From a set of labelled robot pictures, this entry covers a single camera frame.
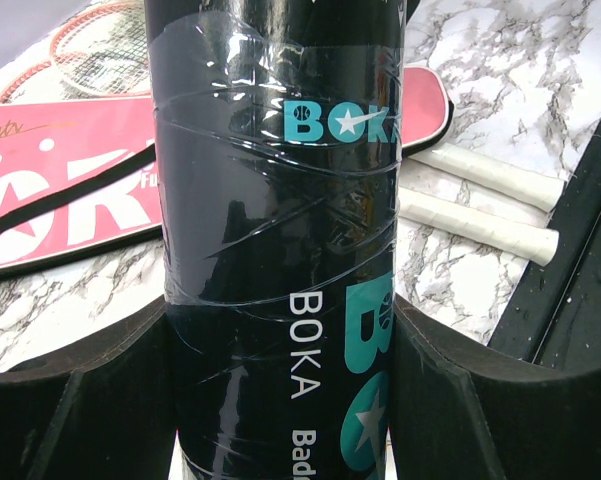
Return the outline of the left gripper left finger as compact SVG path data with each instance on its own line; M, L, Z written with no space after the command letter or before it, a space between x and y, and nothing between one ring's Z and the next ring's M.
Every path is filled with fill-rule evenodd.
M0 479L165 479L165 303L0 373Z

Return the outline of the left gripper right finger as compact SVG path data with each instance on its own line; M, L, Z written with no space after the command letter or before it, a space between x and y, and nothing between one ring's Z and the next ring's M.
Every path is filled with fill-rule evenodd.
M401 479L601 479L601 367L504 355L395 299L390 433Z

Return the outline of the black shuttlecock tube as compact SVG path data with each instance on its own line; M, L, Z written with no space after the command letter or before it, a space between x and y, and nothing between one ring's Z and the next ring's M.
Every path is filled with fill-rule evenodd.
M405 7L145 5L189 479L380 479Z

